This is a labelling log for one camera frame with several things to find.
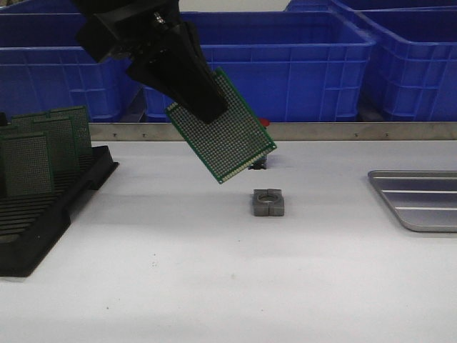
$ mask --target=metal rail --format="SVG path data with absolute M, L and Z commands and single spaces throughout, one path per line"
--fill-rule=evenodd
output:
M 171 124 L 90 124 L 93 141 L 183 141 Z M 276 141 L 457 139 L 457 122 L 272 123 Z

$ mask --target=blue plastic bin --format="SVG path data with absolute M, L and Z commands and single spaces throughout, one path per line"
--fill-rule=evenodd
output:
M 0 9 L 0 14 L 79 13 L 71 0 L 26 0 Z
M 286 7 L 286 11 L 328 11 L 330 4 L 331 0 L 291 0 Z
M 372 42 L 328 12 L 192 13 L 211 68 L 222 67 L 271 121 L 354 121 Z M 145 88 L 149 121 L 171 100 Z
M 0 111 L 8 117 L 86 105 L 92 121 L 118 121 L 140 85 L 127 61 L 97 64 L 74 36 L 78 14 L 0 15 Z
M 331 0 L 331 8 L 357 23 L 358 11 L 457 9 L 457 0 Z
M 394 121 L 457 121 L 457 11 L 359 14 L 377 40 L 363 92 Z

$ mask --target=silver tray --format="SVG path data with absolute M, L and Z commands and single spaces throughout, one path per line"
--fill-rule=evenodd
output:
M 457 171 L 371 171 L 370 183 L 415 232 L 457 232 Z

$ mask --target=red object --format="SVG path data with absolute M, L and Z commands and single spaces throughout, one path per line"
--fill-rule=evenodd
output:
M 262 124 L 263 127 L 269 127 L 270 126 L 270 121 L 265 118 L 259 118 L 260 124 Z

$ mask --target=white table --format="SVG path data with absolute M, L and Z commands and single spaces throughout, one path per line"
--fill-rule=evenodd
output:
M 36 271 L 0 279 L 0 342 L 457 341 L 457 235 L 405 230 L 367 178 L 456 170 L 457 141 L 279 142 L 222 186 L 185 143 L 109 146 Z M 265 188 L 284 218 L 252 215 Z

